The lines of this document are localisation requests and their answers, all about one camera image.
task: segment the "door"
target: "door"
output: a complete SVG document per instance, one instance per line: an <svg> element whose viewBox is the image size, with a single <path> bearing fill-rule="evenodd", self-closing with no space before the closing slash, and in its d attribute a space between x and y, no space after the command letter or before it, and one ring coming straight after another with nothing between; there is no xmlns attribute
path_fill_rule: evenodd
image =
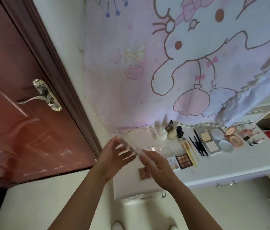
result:
<svg viewBox="0 0 270 230"><path fill-rule="evenodd" d="M44 80L62 106L54 111L33 80ZM0 4L0 185L93 166L96 156Z"/></svg>

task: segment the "cartoon bunny print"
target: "cartoon bunny print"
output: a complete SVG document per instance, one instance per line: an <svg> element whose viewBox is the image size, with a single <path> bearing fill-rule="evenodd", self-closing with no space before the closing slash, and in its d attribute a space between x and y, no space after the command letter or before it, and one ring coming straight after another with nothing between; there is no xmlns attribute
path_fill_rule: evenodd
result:
<svg viewBox="0 0 270 230"><path fill-rule="evenodd" d="M270 0L246 3L247 0L154 0L158 18L168 19L165 26L168 35L164 41L168 59L153 74L153 92L161 96L170 92L175 84L175 71L186 62L197 61L200 68L194 78L194 88L175 101L175 111L208 117L219 113L222 104L236 93L217 87L214 63L218 58L212 54L237 34L245 34L246 49L270 41ZM201 74L202 63L213 73ZM199 107L190 103L193 98L198 100Z"/></svg>

